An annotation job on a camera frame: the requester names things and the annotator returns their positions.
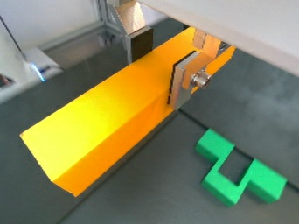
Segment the green plastic piece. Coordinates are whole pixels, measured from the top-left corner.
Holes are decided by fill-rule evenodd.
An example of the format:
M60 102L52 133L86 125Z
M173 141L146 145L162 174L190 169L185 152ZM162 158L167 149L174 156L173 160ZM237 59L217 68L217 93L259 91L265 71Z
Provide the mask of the green plastic piece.
M281 199L287 179L261 161L254 159L238 185L219 172L234 147L234 143L209 129L195 147L195 150L215 163L202 186L229 207L238 204L246 188L265 202L275 202Z

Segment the white panel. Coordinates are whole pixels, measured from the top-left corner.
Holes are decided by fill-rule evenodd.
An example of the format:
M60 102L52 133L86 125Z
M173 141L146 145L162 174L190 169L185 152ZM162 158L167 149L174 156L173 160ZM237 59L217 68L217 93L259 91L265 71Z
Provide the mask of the white panel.
M138 0L299 76L298 0Z
M96 0L0 0L0 15L26 50L95 23L99 8Z

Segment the wall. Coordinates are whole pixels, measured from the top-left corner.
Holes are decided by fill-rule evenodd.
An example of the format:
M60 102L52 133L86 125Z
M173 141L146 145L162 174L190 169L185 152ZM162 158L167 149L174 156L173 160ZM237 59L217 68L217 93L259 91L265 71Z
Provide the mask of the wall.
M2 0L0 15L28 50L99 21L98 0Z

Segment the cable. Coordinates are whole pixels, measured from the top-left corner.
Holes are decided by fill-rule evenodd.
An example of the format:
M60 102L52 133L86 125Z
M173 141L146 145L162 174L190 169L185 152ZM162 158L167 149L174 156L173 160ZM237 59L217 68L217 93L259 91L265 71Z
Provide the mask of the cable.
M18 45L18 43L16 43L15 36L14 36L14 34L11 33L11 31L10 31L10 29L8 29L8 27L7 27L7 25L6 25L6 21L4 21L4 19L3 19L2 16L0 16L0 20L2 20L3 24L4 24L4 28L6 28L7 31L8 31L8 34L10 34L11 38L12 38L12 40L14 40L14 43L15 43L15 45L16 45L16 47L18 47L18 49L19 49L22 55L24 55L24 52L23 52L23 50L22 50L22 47L20 47L20 46Z

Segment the gray table surface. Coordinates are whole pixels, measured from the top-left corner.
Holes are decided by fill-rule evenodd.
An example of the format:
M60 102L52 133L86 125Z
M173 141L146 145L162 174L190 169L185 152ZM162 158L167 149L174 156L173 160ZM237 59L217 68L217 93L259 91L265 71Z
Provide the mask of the gray table surface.
M299 79L242 51L182 107L299 188Z
M179 113L62 224L298 223L299 194L290 186L278 202L266 204L246 191L231 208L202 188L213 164L194 146L205 132ZM227 174L250 160L238 157L226 165Z

